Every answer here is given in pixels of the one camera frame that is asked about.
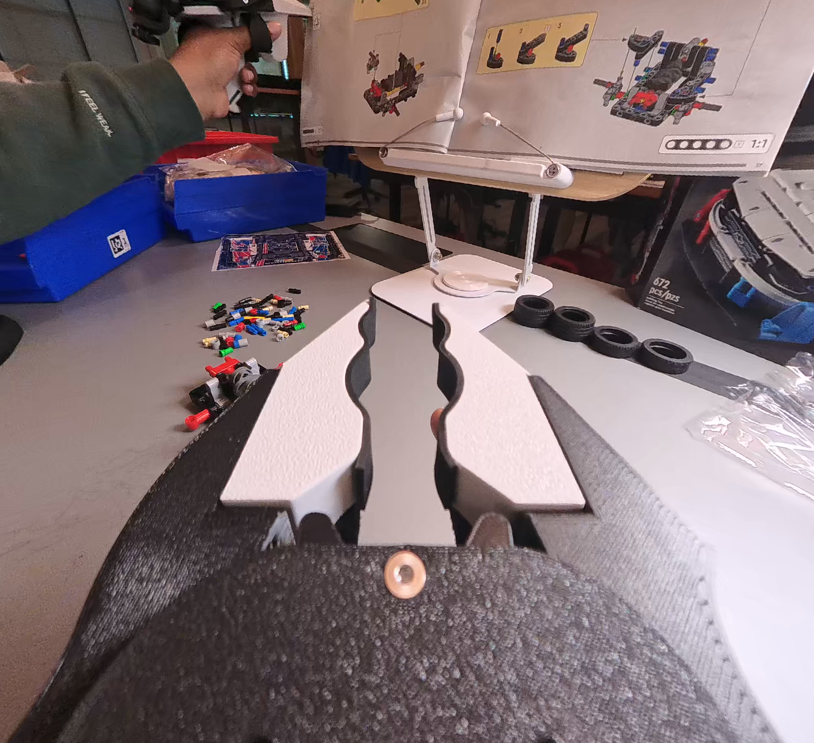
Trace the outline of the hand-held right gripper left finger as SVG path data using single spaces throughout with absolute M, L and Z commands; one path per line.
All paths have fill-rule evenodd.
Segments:
M 354 307 L 282 365 L 220 502 L 285 511 L 295 528 L 323 514 L 356 544 L 373 479 L 371 382 L 376 306 Z

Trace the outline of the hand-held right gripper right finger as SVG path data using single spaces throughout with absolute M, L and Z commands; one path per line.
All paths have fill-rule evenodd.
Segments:
M 577 514 L 580 488 L 532 376 L 448 305 L 432 308 L 437 385 L 435 487 L 455 539 L 496 515 L 513 545 L 543 545 L 532 517 Z

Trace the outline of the person's left forearm green sleeve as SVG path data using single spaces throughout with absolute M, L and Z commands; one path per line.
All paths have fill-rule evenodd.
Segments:
M 1 86 L 1 242 L 32 235 L 204 137 L 222 92 L 191 91 L 169 61 L 68 66 Z

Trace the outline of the black lego chassis assembly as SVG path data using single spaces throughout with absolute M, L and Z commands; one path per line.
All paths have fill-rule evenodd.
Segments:
M 254 358 L 237 361 L 231 355 L 218 366 L 207 366 L 207 379 L 188 393 L 191 410 L 184 420 L 185 430 L 195 432 L 215 422 L 264 375 L 271 373 L 275 379 L 283 366 L 284 363 L 279 362 L 267 368 Z

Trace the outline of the pile of small lego pieces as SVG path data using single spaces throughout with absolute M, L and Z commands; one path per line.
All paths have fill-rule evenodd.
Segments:
M 289 296 L 270 293 L 261 298 L 244 297 L 232 305 L 213 304 L 198 344 L 225 357 L 248 347 L 251 338 L 281 342 L 304 330 L 310 305 L 292 298 L 300 290 L 289 291 Z

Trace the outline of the black rubber lego tyre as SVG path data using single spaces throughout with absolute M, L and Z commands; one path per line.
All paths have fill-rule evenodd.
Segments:
M 581 307 L 564 305 L 555 308 L 547 320 L 547 329 L 563 341 L 586 341 L 596 326 L 593 313 Z
M 678 376 L 689 371 L 694 357 L 685 347 L 676 342 L 651 338 L 639 345 L 636 360 L 648 369 Z
M 516 298 L 511 318 L 526 328 L 544 329 L 554 310 L 554 303 L 547 297 L 524 294 Z
M 600 355 L 617 360 L 628 360 L 636 356 L 641 342 L 627 330 L 614 325 L 598 325 L 590 335 L 588 346 Z

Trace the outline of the black lego set box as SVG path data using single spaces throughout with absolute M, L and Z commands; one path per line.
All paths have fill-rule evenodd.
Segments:
M 813 169 L 689 182 L 632 290 L 667 321 L 778 364 L 813 348 Z

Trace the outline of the lego instruction booklet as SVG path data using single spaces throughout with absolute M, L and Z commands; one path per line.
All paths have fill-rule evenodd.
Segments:
M 466 172 L 764 176 L 813 0 L 311 0 L 300 136 Z

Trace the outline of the person's left hand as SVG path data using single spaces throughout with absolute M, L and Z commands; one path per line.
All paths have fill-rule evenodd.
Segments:
M 229 114 L 232 83 L 239 85 L 245 97 L 258 94 L 256 69 L 246 62 L 250 47 L 251 34 L 247 26 L 195 25 L 185 33 L 169 58 L 204 122 Z

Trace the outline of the red plastic bin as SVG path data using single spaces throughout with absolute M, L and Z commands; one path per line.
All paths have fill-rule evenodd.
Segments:
M 274 146 L 278 143 L 279 138 L 275 136 L 222 130 L 206 131 L 203 139 L 168 150 L 155 161 L 155 164 L 172 165 L 186 159 L 209 157 L 243 145 L 252 145 L 272 154 Z

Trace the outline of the white book stand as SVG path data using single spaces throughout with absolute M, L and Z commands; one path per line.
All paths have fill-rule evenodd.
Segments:
M 542 200 L 614 199 L 662 170 L 631 134 L 601 129 L 567 114 L 484 101 L 463 108 L 463 101 L 422 101 L 390 114 L 374 113 L 359 99 L 344 122 L 345 134 L 362 148 L 375 149 L 390 175 L 414 180 L 427 250 L 426 266 L 405 279 L 386 280 L 374 295 L 415 318 L 429 322 L 436 303 L 452 307 L 477 330 L 508 315 L 524 293 L 540 293 L 546 285 L 533 273 L 535 237 Z M 495 188 L 519 191 L 527 204 L 526 245 L 520 268 L 494 259 L 440 255 L 432 206 L 432 180 L 454 188 Z

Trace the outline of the plastic bag of parts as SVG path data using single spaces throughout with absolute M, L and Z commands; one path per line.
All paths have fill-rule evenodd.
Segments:
M 295 171 L 295 166 L 257 145 L 242 144 L 198 158 L 184 158 L 161 170 L 164 191 L 172 196 L 175 184 L 183 181 L 288 174 Z

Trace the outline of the blue sticker sheet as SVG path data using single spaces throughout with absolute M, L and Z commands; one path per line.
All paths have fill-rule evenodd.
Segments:
M 223 237 L 212 272 L 349 260 L 332 231 L 258 233 Z

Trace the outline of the blue bin holding bags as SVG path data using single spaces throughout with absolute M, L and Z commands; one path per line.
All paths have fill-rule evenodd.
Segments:
M 275 174 L 180 181 L 157 172 L 165 224 L 189 241 L 203 242 L 325 219 L 328 171 L 291 165 L 293 171 Z

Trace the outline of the clear empty plastic bag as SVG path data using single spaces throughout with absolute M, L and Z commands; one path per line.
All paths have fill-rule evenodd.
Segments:
M 799 352 L 686 424 L 694 439 L 813 500 L 813 356 Z

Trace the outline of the blue bin with square tag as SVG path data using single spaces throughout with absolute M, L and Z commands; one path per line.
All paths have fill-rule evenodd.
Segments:
M 1 303 L 60 302 L 164 237 L 157 168 L 1 247 Z

